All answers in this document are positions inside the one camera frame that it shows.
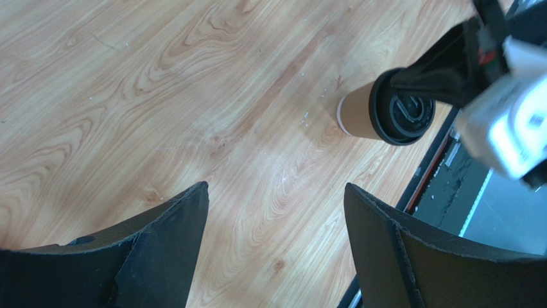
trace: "cup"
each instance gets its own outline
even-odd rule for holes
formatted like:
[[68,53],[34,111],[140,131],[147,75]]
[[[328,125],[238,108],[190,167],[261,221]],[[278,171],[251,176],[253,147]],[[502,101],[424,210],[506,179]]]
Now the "cup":
[[387,71],[342,98],[336,117],[346,134],[396,146],[415,143],[425,134],[433,122],[435,102],[396,93],[390,80],[400,70]]

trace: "white plastic housing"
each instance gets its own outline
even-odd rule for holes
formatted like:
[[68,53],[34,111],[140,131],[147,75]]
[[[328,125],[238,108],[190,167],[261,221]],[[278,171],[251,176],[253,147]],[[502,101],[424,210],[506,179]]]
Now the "white plastic housing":
[[497,172],[522,178],[547,158],[547,74],[507,74],[456,119],[469,153]]

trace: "wood grain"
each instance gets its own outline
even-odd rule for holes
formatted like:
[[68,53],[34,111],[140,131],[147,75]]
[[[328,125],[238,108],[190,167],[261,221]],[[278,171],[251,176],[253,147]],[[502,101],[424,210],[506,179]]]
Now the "wood grain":
[[468,0],[1,0],[0,246],[66,244],[207,180],[187,306],[334,307],[355,274],[345,183],[395,204],[448,111],[395,148],[344,135],[336,104],[472,13]]

